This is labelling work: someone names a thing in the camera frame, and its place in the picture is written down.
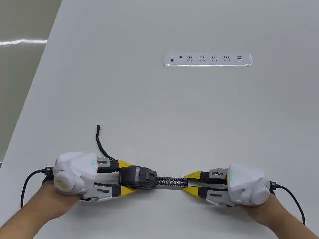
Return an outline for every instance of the white table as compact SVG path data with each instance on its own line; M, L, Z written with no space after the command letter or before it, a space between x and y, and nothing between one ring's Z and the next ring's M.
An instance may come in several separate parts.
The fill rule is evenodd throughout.
M27 175L68 151L108 152L162 176L258 165L289 187L318 229L316 0L65 0L0 171L0 224ZM164 67L169 51L250 51L253 67ZM38 189L33 178L25 200ZM278 192L294 215L290 196ZM240 209L182 191L78 204L37 238L274 235Z

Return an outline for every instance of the black wire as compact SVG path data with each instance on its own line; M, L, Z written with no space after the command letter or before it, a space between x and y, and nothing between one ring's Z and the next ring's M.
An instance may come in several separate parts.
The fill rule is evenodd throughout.
M103 147L102 147L102 145L101 145L101 142L100 142L100 139L99 139L100 128L101 128L101 127L100 127L99 125L97 125L97 127L96 127L96 137L95 137L95 139L96 139L96 143L97 143L97 145L98 145L98 148L99 148L100 152L101 152L106 158L115 161L114 158L112 158L111 156L109 156L109 155L107 154L107 152L103 149Z
M295 198L295 196L293 195L293 193L286 187L284 186L281 186L279 184L276 184L276 188L281 188L281 189L284 189L287 193L289 193L289 195L293 198L294 202L296 203L299 211L300 211L300 214L301 214L301 218L303 220L303 224L306 225L306 221L305 221L305 215L304 215L304 212L303 210L301 209L301 206L300 204L298 203L297 199Z
M25 190L26 190L26 186L30 180L30 178L32 178L33 175L37 174L37 173L45 173L46 170L45 169L41 169L41 170L37 170L37 171L34 171L33 173L31 173L27 178L26 178L26 181L24 182L24 186L23 186L23 189L22 189L22 193L21 193L21 208L23 207L23 201L24 201L24 195L25 195Z

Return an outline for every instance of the floor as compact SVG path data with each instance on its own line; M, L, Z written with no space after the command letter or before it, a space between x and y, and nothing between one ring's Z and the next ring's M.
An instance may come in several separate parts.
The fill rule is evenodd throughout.
M2 0L0 167L62 0Z

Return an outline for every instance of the power strip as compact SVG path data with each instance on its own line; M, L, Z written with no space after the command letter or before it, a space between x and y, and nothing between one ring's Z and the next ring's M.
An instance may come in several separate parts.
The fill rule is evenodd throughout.
M164 56L165 66L252 66L248 52L170 52Z

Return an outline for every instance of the hand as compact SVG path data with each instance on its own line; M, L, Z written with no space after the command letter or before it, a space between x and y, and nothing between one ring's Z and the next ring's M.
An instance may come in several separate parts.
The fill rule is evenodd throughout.
M38 214L42 219L49 221L64 215L80 198L80 195L58 194L53 182L48 181L42 185L23 209L30 210L33 214Z
M277 225L289 212L281 205L275 195L270 194L267 201L259 206L240 205L256 222L269 228Z

